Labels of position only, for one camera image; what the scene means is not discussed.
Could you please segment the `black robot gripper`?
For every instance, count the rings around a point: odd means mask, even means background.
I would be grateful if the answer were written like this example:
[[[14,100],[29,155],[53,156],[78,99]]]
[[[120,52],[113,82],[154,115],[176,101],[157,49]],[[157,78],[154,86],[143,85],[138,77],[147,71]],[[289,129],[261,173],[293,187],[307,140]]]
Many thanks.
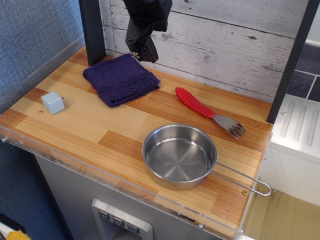
[[[125,43],[140,62],[155,63],[159,57],[150,37],[153,29],[166,32],[171,0],[124,0],[129,14]]]

